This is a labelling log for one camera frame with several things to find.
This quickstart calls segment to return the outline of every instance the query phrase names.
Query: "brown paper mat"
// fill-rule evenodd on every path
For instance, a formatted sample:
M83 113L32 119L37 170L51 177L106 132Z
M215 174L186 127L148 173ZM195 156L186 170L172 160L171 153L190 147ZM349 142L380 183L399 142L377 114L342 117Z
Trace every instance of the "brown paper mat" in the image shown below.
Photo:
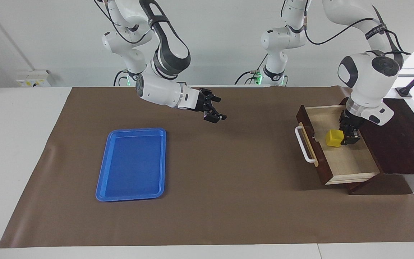
M337 105L340 88L213 92L218 124L133 88L73 88L0 247L414 241L414 195L350 196L303 159L299 106ZM108 134L146 127L167 131L164 194L97 201Z

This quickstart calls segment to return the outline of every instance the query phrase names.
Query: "power socket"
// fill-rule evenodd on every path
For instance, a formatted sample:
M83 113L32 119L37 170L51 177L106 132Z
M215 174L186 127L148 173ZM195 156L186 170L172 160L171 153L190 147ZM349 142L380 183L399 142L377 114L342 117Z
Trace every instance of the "power socket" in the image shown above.
M47 70L34 70L19 74L16 79L20 87L51 87L52 76Z

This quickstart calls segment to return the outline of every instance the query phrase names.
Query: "white handle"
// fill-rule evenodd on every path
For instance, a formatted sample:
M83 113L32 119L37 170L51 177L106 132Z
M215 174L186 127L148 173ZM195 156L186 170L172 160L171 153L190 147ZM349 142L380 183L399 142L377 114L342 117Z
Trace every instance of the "white handle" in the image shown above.
M303 130L304 131L304 128L302 126L297 126L295 128L296 139L298 140L299 147L301 148L301 151L303 153L304 159L306 159L306 162L308 162L308 163L315 163L316 162L315 159L310 159L309 158L309 156L308 156L308 154L306 152L306 149L304 148L303 140L301 140L301 136L300 136L298 130Z

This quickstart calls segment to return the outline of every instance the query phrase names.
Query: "wooden cabinet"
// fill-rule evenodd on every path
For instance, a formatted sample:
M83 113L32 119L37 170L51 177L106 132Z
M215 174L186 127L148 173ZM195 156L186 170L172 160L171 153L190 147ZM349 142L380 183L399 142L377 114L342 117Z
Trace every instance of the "wooden cabinet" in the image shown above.
M322 184L346 184L350 194L414 192L414 113L402 99L385 99L395 112L384 126L366 122L354 145L331 147L325 134L338 129L344 105L306 108L297 113L299 135Z

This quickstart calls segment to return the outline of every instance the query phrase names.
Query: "plastic tray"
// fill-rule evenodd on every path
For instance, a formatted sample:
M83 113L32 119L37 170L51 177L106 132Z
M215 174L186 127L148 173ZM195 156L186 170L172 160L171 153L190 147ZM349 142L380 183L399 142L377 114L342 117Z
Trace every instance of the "plastic tray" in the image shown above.
M164 192L166 131L120 129L108 135L95 197L100 201L153 199Z

